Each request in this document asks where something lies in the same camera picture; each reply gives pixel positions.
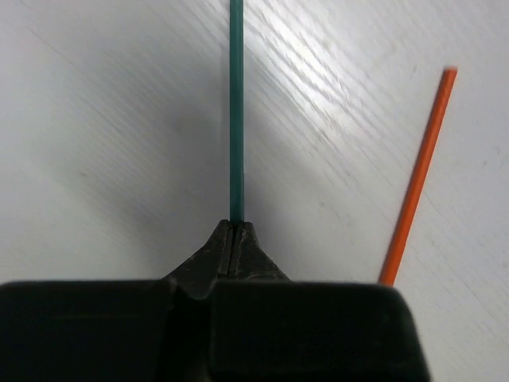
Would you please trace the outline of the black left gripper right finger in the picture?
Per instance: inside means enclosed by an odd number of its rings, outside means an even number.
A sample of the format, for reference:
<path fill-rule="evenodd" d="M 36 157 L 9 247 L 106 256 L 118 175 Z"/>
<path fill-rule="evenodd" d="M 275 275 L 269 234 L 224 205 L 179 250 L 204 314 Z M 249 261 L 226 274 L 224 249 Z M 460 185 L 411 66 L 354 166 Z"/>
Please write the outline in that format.
<path fill-rule="evenodd" d="M 208 298 L 214 381 L 427 381 L 418 331 L 396 289 L 286 278 L 237 227 Z"/>

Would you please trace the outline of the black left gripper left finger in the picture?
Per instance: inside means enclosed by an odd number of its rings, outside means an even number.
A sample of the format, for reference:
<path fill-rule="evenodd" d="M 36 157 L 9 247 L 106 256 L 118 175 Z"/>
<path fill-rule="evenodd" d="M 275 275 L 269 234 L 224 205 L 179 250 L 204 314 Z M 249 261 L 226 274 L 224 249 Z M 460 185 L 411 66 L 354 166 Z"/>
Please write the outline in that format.
<path fill-rule="evenodd" d="M 222 220 L 160 279 L 2 284 L 2 380 L 181 380 L 207 343 L 207 297 L 230 242 Z"/>

